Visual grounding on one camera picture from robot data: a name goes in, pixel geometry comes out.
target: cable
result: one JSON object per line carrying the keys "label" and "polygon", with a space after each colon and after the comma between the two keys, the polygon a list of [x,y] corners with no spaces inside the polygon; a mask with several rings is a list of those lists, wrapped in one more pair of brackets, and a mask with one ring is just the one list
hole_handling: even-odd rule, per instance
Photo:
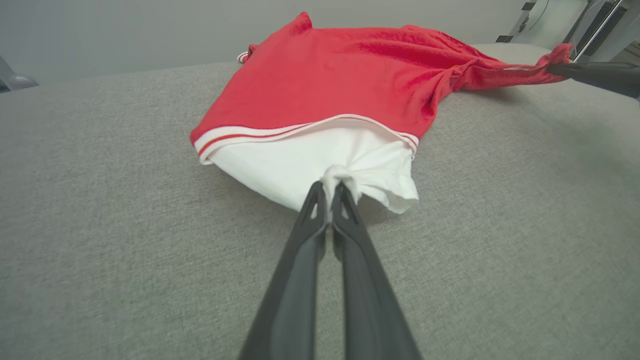
{"label": "cable", "polygon": [[549,6],[549,1],[551,1],[551,0],[547,0],[547,3],[545,4],[545,8],[542,9],[542,13],[540,14],[540,17],[538,17],[538,20],[536,20],[536,22],[534,22],[533,25],[531,25],[529,30],[533,29],[533,27],[538,23],[538,21],[540,21],[540,19],[542,19],[542,15],[545,14],[545,11],[547,10],[547,6]]}

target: metal pole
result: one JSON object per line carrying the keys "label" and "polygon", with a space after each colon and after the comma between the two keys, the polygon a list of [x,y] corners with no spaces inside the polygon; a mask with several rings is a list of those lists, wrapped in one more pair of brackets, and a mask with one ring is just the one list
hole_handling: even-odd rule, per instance
{"label": "metal pole", "polygon": [[607,18],[604,19],[604,21],[598,27],[596,32],[593,33],[593,35],[591,36],[589,41],[587,41],[587,44],[585,44],[585,46],[582,48],[582,50],[580,50],[580,53],[578,55],[576,55],[575,59],[573,59],[574,62],[578,62],[578,59],[582,56],[582,54],[584,54],[584,52],[587,51],[587,48],[589,47],[589,45],[591,45],[591,43],[595,40],[595,38],[598,36],[598,34],[602,31],[602,28],[604,28],[604,26],[609,22],[609,19],[611,19],[613,14],[616,13],[616,10],[620,7],[620,5],[622,5],[622,0],[618,0],[618,3],[616,4],[616,6],[613,7],[611,12],[607,15]]}

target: red stripe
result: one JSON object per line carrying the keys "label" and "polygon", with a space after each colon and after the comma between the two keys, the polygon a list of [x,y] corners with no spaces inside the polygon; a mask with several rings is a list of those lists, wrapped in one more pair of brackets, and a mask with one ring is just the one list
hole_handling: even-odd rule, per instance
{"label": "red stripe", "polygon": [[[287,131],[282,131],[281,133],[278,133],[278,134],[269,134],[269,135],[229,134],[229,135],[219,136],[219,137],[217,137],[217,138],[215,138],[213,140],[209,140],[206,144],[204,144],[202,149],[200,149],[200,151],[198,151],[198,156],[201,156],[202,153],[205,152],[207,150],[207,148],[209,146],[211,146],[213,143],[221,141],[221,140],[232,139],[232,138],[271,138],[272,136],[278,136],[278,135],[290,133],[291,131],[298,130],[299,128],[305,127],[305,126],[308,126],[308,124],[301,125],[301,126],[295,127],[294,129],[290,129],[290,130],[287,130]],[[411,137],[406,136],[406,135],[400,135],[400,136],[402,136],[403,138],[409,139],[409,141],[411,141],[413,146],[415,146],[416,149],[418,148],[418,144],[416,144]]]}

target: gray fabric surface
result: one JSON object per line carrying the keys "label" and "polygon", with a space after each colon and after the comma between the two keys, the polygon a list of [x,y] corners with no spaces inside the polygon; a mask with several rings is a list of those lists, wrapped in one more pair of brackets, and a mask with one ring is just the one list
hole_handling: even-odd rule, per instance
{"label": "gray fabric surface", "polygon": [[[0,359],[237,356],[296,217],[189,144],[238,66],[0,95]],[[360,204],[425,359],[640,354],[639,139],[637,101],[574,81],[441,103],[419,204]],[[318,359],[341,296],[328,252]]]}

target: gray wall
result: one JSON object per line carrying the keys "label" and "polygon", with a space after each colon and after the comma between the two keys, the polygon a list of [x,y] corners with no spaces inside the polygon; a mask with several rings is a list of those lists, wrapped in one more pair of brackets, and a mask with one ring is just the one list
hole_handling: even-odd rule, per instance
{"label": "gray wall", "polygon": [[314,26],[416,24],[471,44],[509,32],[524,0],[0,0],[0,55],[41,85],[216,61],[308,11]]}

